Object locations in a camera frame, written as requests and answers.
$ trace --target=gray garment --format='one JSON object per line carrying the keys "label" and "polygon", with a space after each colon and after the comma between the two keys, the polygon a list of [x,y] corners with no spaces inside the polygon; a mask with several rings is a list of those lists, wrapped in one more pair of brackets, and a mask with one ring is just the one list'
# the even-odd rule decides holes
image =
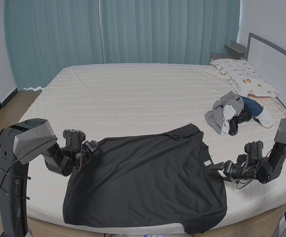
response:
{"label": "gray garment", "polygon": [[223,108],[226,105],[233,106],[233,108],[236,110],[236,116],[240,115],[242,109],[244,108],[243,99],[238,94],[230,91],[229,93],[220,97],[220,100],[215,101],[212,111],[208,111],[206,114],[204,114],[204,118],[207,123],[219,134],[221,134],[223,128]]}

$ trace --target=curtain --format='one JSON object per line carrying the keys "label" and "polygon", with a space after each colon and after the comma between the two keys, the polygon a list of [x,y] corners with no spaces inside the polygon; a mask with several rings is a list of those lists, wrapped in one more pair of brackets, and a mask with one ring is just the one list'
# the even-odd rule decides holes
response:
{"label": "curtain", "polygon": [[237,40],[240,0],[99,0],[104,63],[208,64]]}
{"label": "curtain", "polygon": [[6,46],[18,90],[63,68],[103,63],[99,0],[5,0]]}

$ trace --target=black t-shirt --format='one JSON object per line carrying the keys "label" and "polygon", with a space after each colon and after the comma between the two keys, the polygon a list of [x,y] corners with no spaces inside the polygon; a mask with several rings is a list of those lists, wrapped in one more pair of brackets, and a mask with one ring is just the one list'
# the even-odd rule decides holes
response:
{"label": "black t-shirt", "polygon": [[90,162],[70,176],[65,223],[181,223],[188,234],[216,226],[226,214],[226,192],[220,174],[209,170],[213,162],[202,138],[203,132],[188,124],[162,134],[101,140]]}

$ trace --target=patterned pillowcase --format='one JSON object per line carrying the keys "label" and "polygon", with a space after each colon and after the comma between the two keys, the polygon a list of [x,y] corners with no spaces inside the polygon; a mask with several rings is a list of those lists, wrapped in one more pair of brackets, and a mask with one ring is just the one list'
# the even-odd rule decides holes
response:
{"label": "patterned pillowcase", "polygon": [[246,60],[218,59],[210,63],[220,70],[239,95],[278,96],[275,88]]}

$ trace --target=mattress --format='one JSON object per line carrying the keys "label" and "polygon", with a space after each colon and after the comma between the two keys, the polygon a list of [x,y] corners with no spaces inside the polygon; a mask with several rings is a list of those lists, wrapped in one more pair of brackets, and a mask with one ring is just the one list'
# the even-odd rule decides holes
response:
{"label": "mattress", "polygon": [[[286,111],[273,98],[256,98],[274,119],[270,129],[254,120],[239,125],[236,136],[217,134],[203,119],[222,95],[234,90],[213,66],[177,64],[102,64],[63,69],[42,91],[22,117],[48,119],[58,144],[65,146],[62,132],[78,129],[87,140],[105,137],[158,134],[186,124],[204,132],[214,163],[244,153],[248,142],[262,140],[263,154],[272,148],[279,121]],[[93,228],[67,225],[62,205],[69,177],[47,170],[44,158],[30,162],[27,183],[27,215],[68,227],[114,234],[179,234],[180,223],[162,226]],[[253,181],[241,190],[225,182],[227,213],[216,225],[222,227],[253,217],[286,203],[286,161],[279,178],[260,184]]]}

